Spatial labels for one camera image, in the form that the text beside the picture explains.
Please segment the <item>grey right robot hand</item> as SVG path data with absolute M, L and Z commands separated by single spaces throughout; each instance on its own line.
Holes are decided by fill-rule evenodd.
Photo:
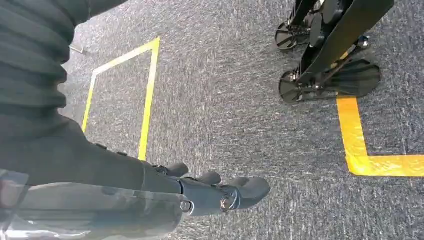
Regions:
M 159 173 L 156 166 L 91 143 L 74 120 L 54 109 L 0 108 L 0 167 L 28 175 L 30 186 L 78 183 L 152 193 L 180 194 L 194 203 L 197 216 L 253 207 L 271 188 L 261 177 L 221 184 L 219 175 L 186 177 L 188 169 Z

